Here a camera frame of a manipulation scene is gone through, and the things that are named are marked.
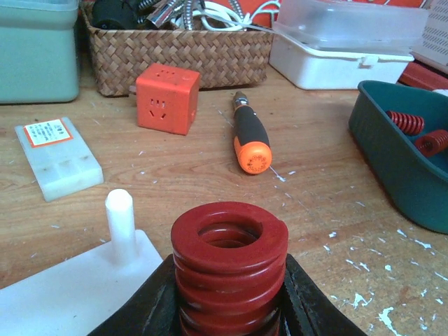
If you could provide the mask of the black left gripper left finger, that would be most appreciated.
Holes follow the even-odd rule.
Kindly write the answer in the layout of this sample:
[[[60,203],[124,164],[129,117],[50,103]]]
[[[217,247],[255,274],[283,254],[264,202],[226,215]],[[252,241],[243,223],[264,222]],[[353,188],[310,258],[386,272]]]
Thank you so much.
[[[180,334],[173,255],[163,260],[119,310],[90,332],[91,336]]]

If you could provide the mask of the large red spring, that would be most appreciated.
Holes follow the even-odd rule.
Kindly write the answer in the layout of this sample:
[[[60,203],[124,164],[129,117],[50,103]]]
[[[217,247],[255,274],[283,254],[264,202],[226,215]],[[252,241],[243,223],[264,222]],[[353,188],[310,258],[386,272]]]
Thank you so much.
[[[288,228],[242,202],[182,214],[171,229],[182,335],[278,335]]]

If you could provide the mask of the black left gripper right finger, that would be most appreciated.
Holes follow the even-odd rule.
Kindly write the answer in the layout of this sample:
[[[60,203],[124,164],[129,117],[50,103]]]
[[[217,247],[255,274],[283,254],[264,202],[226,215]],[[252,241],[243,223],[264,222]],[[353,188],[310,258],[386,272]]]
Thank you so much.
[[[366,336],[312,281],[296,259],[286,257],[286,273],[279,302],[280,335]]]

